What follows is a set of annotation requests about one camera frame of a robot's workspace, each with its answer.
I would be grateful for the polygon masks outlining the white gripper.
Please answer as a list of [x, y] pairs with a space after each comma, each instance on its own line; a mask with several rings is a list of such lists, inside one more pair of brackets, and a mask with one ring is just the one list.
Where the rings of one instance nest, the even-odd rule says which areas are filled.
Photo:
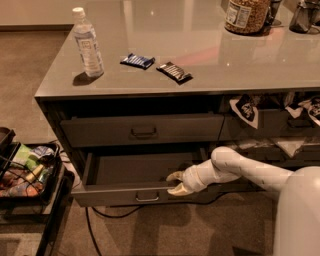
[[166, 178], [168, 182], [182, 181], [174, 188], [168, 189], [167, 192], [173, 196], [187, 196], [195, 192], [200, 192], [207, 187], [201, 180], [202, 169], [196, 165], [193, 165], [183, 171], [175, 171], [169, 174]]

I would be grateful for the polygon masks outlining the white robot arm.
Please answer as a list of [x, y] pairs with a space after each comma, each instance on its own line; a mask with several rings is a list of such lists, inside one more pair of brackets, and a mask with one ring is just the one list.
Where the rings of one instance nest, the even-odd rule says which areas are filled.
[[277, 199], [273, 256], [320, 256], [319, 166], [290, 171], [220, 146], [203, 163], [169, 174], [167, 179], [179, 184], [168, 193], [186, 196], [241, 177]]

